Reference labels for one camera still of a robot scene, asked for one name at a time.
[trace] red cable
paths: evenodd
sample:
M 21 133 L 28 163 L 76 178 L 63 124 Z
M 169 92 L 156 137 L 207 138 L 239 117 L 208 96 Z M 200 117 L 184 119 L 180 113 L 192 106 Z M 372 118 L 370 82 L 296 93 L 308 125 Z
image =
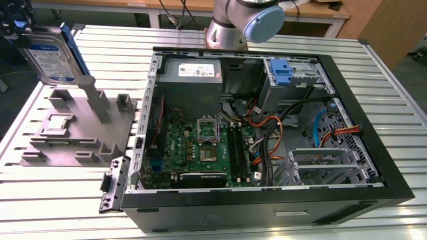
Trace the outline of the red cable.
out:
M 155 134 L 153 134 L 153 138 L 152 138 L 152 142 L 151 142 L 149 148 L 152 147 L 153 143 L 156 142 L 156 138 L 157 138 L 157 134 L 159 134 L 159 128 L 160 128 L 160 123 L 161 123 L 164 106 L 165 106 L 165 101 L 164 101 L 164 96 L 161 96 L 161 111 L 160 111 L 160 117 L 159 117 L 159 121 L 157 121 L 157 126 L 155 127 Z

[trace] metal bracket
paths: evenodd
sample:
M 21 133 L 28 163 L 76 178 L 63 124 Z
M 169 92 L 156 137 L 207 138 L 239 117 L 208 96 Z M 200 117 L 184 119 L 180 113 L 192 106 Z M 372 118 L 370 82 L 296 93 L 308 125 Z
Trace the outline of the metal bracket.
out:
M 127 174 L 131 158 L 128 156 L 117 157 L 111 161 L 109 171 L 104 173 L 100 190 L 101 195 L 99 213 L 123 212 L 120 209 L 121 199 L 125 190 Z

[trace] wooden cabinet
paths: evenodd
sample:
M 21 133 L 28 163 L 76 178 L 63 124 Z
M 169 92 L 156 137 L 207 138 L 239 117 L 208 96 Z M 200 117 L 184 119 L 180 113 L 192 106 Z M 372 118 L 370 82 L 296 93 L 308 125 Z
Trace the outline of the wooden cabinet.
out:
M 390 69 L 427 33 L 426 0 L 343 0 L 351 13 L 337 38 L 367 40 Z

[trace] aluminum extrusion table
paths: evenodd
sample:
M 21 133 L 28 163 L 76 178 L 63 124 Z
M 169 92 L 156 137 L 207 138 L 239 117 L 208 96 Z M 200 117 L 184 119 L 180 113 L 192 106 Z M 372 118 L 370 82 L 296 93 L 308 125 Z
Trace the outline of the aluminum extrusion table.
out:
M 117 93 L 143 97 L 153 46 L 204 47 L 203 32 L 192 30 L 87 25 L 73 34 L 96 87 L 104 89 L 107 97 Z M 99 214 L 99 188 L 107 168 L 19 165 L 51 107 L 47 97 L 55 87 L 39 83 L 0 143 L 0 239 L 427 238 L 427 117 L 371 47 L 356 40 L 276 36 L 265 43 L 249 43 L 249 50 L 333 57 L 415 199 L 340 225 L 145 234 L 124 213 Z M 84 95 L 73 86 L 60 87 L 68 88 L 73 96 Z M 135 142 L 136 126 L 135 123 L 128 146 Z

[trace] ram slot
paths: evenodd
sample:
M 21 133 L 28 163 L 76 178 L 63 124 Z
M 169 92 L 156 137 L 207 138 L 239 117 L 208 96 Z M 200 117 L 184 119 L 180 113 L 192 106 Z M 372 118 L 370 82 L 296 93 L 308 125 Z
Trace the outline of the ram slot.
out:
M 233 130 L 233 142 L 235 142 L 235 154 L 236 154 L 236 162 L 239 169 L 239 177 L 245 180 L 248 178 L 248 166 L 247 166 L 247 158 L 245 158 L 245 145 L 243 142 L 241 136 L 241 128 L 237 127 Z
M 227 127 L 227 146 L 228 146 L 228 158 L 229 158 L 229 170 L 231 178 L 236 180 L 239 178 L 239 166 L 236 159 L 236 145 L 235 145 L 235 128 Z

